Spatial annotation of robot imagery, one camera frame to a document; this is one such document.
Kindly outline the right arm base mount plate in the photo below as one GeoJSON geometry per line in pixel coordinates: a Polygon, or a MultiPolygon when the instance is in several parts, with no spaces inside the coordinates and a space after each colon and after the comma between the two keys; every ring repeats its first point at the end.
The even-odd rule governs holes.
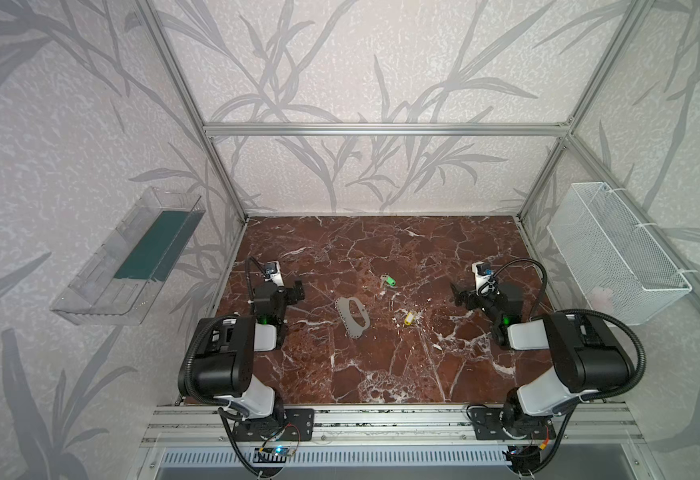
{"type": "Polygon", "coordinates": [[[466,408],[477,440],[543,442],[557,438],[551,417],[516,414],[505,407],[473,404],[466,408]]]}

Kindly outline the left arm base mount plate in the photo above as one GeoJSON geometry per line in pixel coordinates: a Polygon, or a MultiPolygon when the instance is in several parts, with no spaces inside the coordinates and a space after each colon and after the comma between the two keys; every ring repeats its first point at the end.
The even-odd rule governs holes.
{"type": "Polygon", "coordinates": [[[280,441],[309,441],[314,426],[314,409],[286,408],[282,413],[236,424],[233,435],[236,441],[244,442],[263,442],[273,437],[280,441]]]}

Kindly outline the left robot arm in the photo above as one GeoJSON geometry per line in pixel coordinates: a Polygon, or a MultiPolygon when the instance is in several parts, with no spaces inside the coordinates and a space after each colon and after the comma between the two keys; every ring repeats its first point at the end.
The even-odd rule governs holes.
{"type": "Polygon", "coordinates": [[[282,428],[283,400],[254,375],[255,354],[283,346],[286,310],[304,299],[299,279],[291,286],[267,281],[253,290],[251,313],[200,320],[179,369],[180,394],[219,407],[226,420],[282,428]]]}

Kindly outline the grey metal carabiner plate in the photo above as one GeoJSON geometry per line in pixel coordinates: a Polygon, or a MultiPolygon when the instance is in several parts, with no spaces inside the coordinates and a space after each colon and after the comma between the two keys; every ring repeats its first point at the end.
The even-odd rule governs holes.
{"type": "Polygon", "coordinates": [[[352,339],[360,338],[370,328],[369,313],[357,297],[340,297],[335,301],[335,308],[352,339]]]}

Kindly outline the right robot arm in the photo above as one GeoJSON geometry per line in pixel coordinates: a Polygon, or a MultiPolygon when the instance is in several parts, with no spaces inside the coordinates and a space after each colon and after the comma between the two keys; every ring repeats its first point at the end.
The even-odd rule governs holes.
{"type": "Polygon", "coordinates": [[[566,309],[524,322],[523,293],[514,284],[495,289],[451,286],[454,302],[479,310],[491,321],[495,343],[512,351],[546,350],[552,366],[535,380],[512,389],[501,409],[493,408],[477,425],[509,438],[525,439],[570,414],[582,403],[621,396],[635,388],[647,369],[645,348],[626,324],[589,309],[566,309]]]}

